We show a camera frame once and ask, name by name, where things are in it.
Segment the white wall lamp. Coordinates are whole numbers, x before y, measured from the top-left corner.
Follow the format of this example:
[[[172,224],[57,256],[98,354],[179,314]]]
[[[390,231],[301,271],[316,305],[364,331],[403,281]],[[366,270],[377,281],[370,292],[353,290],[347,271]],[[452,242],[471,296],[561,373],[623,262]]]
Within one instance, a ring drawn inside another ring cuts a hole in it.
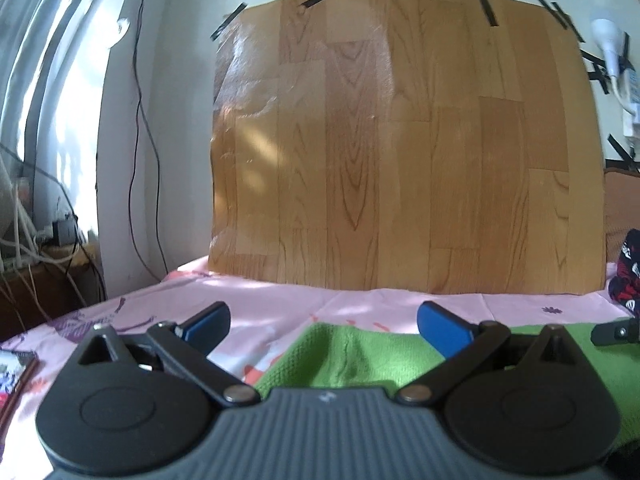
[[[625,51],[627,35],[604,15],[593,18],[590,26],[602,54],[608,85],[623,110],[623,135],[634,146],[639,141],[639,74]]]

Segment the green navy white knit sweater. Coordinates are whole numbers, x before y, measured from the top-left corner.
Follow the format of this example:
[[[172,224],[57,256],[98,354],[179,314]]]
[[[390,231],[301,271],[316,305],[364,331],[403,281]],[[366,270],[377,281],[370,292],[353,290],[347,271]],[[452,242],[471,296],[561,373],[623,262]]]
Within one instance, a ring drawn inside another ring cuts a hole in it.
[[[622,420],[616,448],[639,448],[639,347],[596,347],[590,324],[567,331],[585,353],[612,394]],[[444,362],[419,335],[369,332],[350,325],[314,323],[262,370],[247,367],[244,380],[262,396],[274,387],[347,388],[382,386],[395,393]]]

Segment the black red patterned folded garment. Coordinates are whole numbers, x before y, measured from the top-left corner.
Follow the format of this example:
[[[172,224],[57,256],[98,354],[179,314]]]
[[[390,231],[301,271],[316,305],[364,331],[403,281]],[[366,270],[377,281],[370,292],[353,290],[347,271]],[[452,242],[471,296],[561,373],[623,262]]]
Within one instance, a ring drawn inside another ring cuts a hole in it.
[[[620,248],[616,274],[610,281],[610,296],[638,318],[640,306],[640,231],[630,230]]]

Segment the dark patterned book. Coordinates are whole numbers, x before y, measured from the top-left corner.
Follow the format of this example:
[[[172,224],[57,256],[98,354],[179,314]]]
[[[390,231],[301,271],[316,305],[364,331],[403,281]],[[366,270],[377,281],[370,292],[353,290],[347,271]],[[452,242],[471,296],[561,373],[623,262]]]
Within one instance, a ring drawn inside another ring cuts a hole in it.
[[[39,363],[36,352],[1,350],[1,429],[6,429],[17,400]]]

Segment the brown perforated cushion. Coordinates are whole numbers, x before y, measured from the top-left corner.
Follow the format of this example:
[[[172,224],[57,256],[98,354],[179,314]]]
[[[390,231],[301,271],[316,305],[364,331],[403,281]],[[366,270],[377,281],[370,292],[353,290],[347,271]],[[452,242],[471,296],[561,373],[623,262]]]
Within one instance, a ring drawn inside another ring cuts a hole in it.
[[[604,172],[604,227],[606,258],[615,262],[627,233],[639,229],[640,178],[638,172],[608,168]]]

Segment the wood grain headboard panel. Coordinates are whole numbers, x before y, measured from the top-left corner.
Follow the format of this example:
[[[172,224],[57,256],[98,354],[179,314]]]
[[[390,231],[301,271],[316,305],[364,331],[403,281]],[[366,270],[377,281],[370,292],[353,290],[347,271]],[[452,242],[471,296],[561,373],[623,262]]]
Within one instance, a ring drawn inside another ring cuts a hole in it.
[[[578,37],[514,0],[277,0],[218,35],[218,273],[576,294],[605,276]]]

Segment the pink printed bed sheet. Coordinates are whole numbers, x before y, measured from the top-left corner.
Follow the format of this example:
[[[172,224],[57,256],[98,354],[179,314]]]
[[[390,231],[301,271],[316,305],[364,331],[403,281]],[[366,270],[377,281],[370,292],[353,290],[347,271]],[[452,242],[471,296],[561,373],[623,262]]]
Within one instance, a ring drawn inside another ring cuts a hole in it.
[[[50,463],[37,436],[36,411],[76,344],[96,324],[111,325],[122,334],[139,333],[163,320],[183,321],[213,302],[223,301],[231,311],[231,330],[212,360],[244,380],[247,367],[262,370],[314,323],[419,335],[416,311],[423,300],[423,294],[408,290],[341,292],[255,282],[208,273],[191,263],[171,273],[163,283],[51,316],[1,343],[6,349],[36,352],[40,361],[9,424],[1,451],[2,477],[42,479],[50,474]],[[593,327],[624,314],[606,292],[584,296],[454,295],[441,296],[438,303],[469,322],[496,320],[528,334],[550,323]]]

